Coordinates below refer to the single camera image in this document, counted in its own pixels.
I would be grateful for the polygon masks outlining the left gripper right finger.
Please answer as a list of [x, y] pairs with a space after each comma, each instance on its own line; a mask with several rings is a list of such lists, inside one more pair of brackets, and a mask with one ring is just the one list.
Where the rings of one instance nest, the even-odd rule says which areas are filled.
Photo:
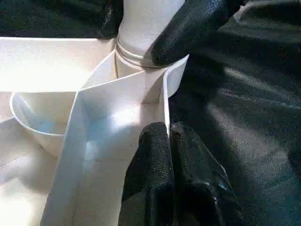
[[238, 200], [228, 176], [198, 134], [174, 123], [171, 150], [178, 225], [238, 225]]

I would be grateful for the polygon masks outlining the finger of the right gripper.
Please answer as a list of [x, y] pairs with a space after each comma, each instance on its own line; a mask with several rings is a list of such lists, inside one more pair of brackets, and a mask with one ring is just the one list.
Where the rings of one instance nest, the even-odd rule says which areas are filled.
[[152, 62], [156, 66], [166, 66], [193, 53], [241, 6], [241, 0], [185, 1], [155, 40], [151, 50]]

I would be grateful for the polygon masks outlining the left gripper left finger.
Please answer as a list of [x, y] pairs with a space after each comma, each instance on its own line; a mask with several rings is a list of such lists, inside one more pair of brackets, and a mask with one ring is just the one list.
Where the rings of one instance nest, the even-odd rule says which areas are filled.
[[170, 226], [174, 215], [174, 172], [167, 129], [154, 122], [140, 133], [125, 175], [120, 226]]

